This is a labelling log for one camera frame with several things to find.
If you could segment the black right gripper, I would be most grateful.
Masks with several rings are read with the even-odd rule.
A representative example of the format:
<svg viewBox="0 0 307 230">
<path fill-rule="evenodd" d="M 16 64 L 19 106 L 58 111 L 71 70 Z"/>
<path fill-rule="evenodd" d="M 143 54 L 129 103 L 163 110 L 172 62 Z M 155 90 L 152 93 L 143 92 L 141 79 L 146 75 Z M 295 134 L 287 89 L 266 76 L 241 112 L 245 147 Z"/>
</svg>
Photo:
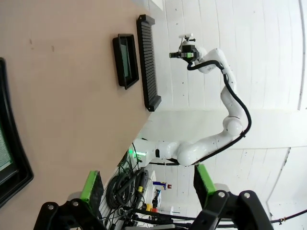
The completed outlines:
<svg viewBox="0 0 307 230">
<path fill-rule="evenodd" d="M 170 58 L 181 58 L 187 63 L 194 62 L 200 56 L 199 51 L 195 45 L 182 45 L 181 52 L 169 53 Z"/>
</svg>

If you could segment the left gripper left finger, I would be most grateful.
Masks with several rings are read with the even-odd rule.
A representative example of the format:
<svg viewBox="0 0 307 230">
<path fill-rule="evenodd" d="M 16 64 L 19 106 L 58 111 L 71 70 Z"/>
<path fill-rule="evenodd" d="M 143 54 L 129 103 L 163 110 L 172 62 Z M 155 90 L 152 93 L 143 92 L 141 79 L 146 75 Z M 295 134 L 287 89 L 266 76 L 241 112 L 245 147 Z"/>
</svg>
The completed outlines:
<svg viewBox="0 0 307 230">
<path fill-rule="evenodd" d="M 99 171 L 90 171 L 79 198 L 63 205 L 46 202 L 42 205 L 35 230 L 104 230 L 99 210 L 104 187 Z"/>
</svg>

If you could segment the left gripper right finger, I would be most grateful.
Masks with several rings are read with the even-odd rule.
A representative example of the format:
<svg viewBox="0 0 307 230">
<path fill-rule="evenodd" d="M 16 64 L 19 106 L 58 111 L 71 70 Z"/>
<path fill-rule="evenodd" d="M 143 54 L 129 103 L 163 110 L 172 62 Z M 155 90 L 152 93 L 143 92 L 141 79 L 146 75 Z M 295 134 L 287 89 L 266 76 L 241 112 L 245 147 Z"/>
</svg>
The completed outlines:
<svg viewBox="0 0 307 230">
<path fill-rule="evenodd" d="M 238 230 L 272 230 L 273 226 L 255 192 L 242 191 L 234 195 L 218 190 L 204 165 L 194 166 L 193 186 L 202 211 L 190 230 L 214 230 L 222 219 L 233 222 Z"/>
</svg>

